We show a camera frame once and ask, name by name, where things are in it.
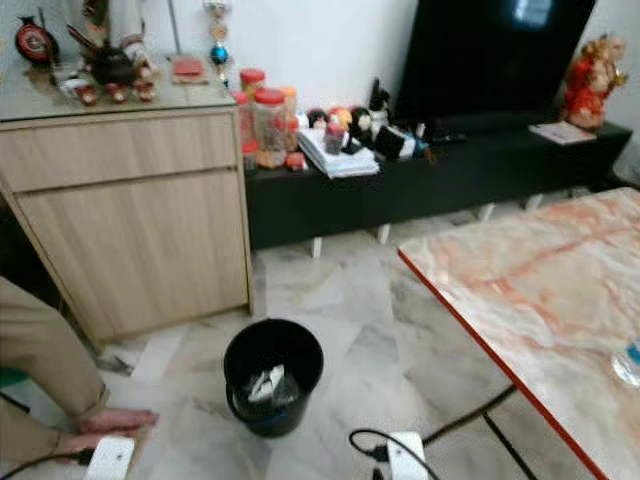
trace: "white tile floor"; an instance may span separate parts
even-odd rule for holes
[[[494,215],[520,211],[501,204]],[[310,257],[308,243],[261,251],[254,257],[253,316],[231,312],[110,346],[100,365],[111,370],[103,375],[112,405],[161,414],[129,478],[369,479],[374,464],[348,446],[351,429],[426,435],[505,388],[508,379],[395,253],[405,239],[469,219],[463,213],[393,225],[386,246],[363,231],[327,237],[319,259]],[[233,418],[222,372],[231,338],[266,317],[301,323],[325,353],[303,423],[276,440],[255,437]],[[64,421],[34,385],[12,393],[49,424]],[[519,394],[492,416],[538,478],[591,478]],[[426,457],[443,480],[526,478],[482,420],[433,444]],[[21,478],[82,474],[44,465]]]

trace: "marble table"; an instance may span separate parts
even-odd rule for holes
[[[614,190],[411,240],[398,253],[599,479],[640,478],[640,193]]]

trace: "black cable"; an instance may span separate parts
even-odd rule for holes
[[[372,428],[359,428],[359,429],[354,430],[353,432],[351,432],[351,434],[349,435],[349,443],[358,452],[362,453],[363,455],[367,455],[368,457],[374,458],[378,462],[385,461],[385,460],[379,460],[379,458],[380,458],[380,450],[379,449],[381,447],[375,447],[372,450],[365,450],[362,447],[360,447],[354,441],[353,438],[356,435],[361,435],[361,434],[364,434],[364,433],[367,433],[369,435],[378,435],[379,437],[383,437],[383,438],[389,440],[390,442],[396,444],[397,446],[402,448],[405,452],[407,452],[409,455],[411,455],[413,457],[413,459],[416,462],[418,462],[422,466],[422,468],[424,468],[429,473],[429,475],[433,478],[433,480],[440,480],[440,477],[438,477],[438,475],[436,475],[436,473],[431,469],[431,467],[427,464],[427,462],[425,462],[420,457],[418,457],[418,455],[416,455],[413,450],[411,450],[409,447],[407,447],[404,443],[402,443],[399,440],[396,440],[395,438],[393,438],[391,435],[389,435],[387,433],[384,433],[384,432],[381,432],[380,430],[374,430]]]
[[[510,385],[509,388],[507,388],[506,390],[502,391],[500,394],[498,394],[493,399],[489,400],[484,405],[476,408],[475,410],[467,413],[466,415],[463,415],[462,417],[454,420],[453,422],[450,422],[450,423],[446,424],[444,427],[442,427],[439,430],[435,431],[434,433],[432,433],[428,437],[422,439],[422,446],[426,447],[427,445],[430,445],[431,443],[433,443],[436,440],[438,440],[443,435],[445,435],[445,434],[447,434],[449,432],[452,432],[453,430],[457,430],[458,428],[463,427],[467,423],[470,423],[470,422],[474,421],[475,419],[480,418],[486,412],[489,412],[489,411],[493,410],[495,407],[497,407],[502,402],[504,402],[514,392],[516,392],[516,390],[517,390],[517,388],[515,387],[515,385]]]
[[[81,450],[79,452],[58,453],[56,455],[47,455],[46,457],[36,458],[35,460],[31,460],[30,462],[24,463],[19,467],[14,468],[6,475],[0,477],[0,480],[7,480],[28,468],[35,467],[36,465],[48,462],[50,460],[59,460],[65,458],[68,460],[76,460],[80,465],[89,465],[94,451],[95,450],[93,448],[85,448],[84,450]]]

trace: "black television screen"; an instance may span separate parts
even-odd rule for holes
[[[595,0],[420,0],[400,119],[553,102]]]

